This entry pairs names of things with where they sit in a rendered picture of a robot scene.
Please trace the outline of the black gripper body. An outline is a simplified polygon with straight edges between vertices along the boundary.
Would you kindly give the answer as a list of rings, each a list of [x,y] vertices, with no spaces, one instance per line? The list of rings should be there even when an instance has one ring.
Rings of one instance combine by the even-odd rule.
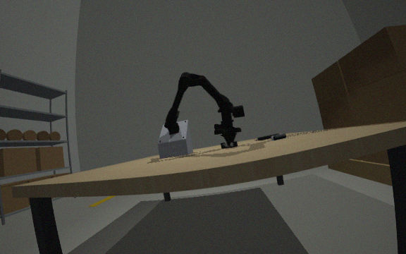
[[[234,120],[232,120],[232,118],[222,119],[221,123],[223,123],[223,128],[216,129],[214,131],[214,135],[218,135],[218,134],[224,135],[224,134],[241,132],[241,128],[233,127],[233,122],[234,122]]]

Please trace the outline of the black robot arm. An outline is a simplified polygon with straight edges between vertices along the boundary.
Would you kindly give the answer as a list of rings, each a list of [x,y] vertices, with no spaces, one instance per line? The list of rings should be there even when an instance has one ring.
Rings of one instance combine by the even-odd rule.
[[[176,123],[179,111],[178,106],[183,97],[183,93],[187,90],[188,87],[201,85],[215,100],[219,106],[218,112],[221,112],[222,119],[234,118],[245,116],[243,106],[233,106],[229,102],[228,98],[222,95],[203,75],[196,75],[194,73],[183,73],[181,74],[179,83],[178,83],[178,92],[171,107],[168,115],[166,117],[165,127],[169,131],[169,135],[174,133],[179,133],[179,125]]]

